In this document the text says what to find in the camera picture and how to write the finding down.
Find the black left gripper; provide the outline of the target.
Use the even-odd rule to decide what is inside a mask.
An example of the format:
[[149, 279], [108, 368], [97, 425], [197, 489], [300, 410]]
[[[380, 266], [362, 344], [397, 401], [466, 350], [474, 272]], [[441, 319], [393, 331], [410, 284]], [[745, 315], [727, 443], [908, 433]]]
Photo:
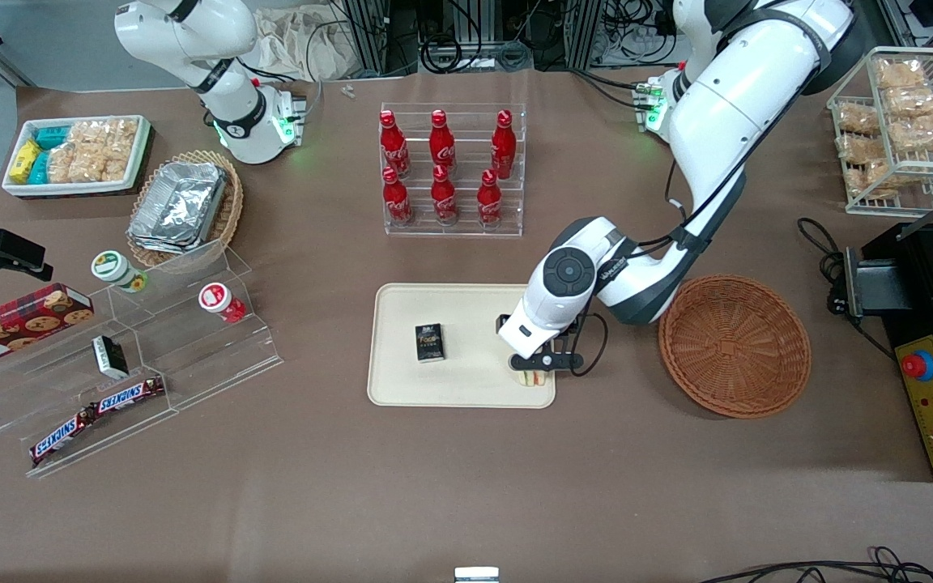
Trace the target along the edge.
[[[516, 320], [514, 314], [501, 314], [497, 318], [497, 333], [500, 336], [515, 335]], [[509, 358], [509, 368], [515, 372], [526, 372], [538, 370], [544, 372], [569, 372], [571, 374], [581, 373], [585, 365], [585, 359], [582, 355], [574, 351], [554, 351], [551, 347], [542, 347], [535, 354], [535, 365], [530, 357], [522, 357], [519, 354], [512, 354]]]

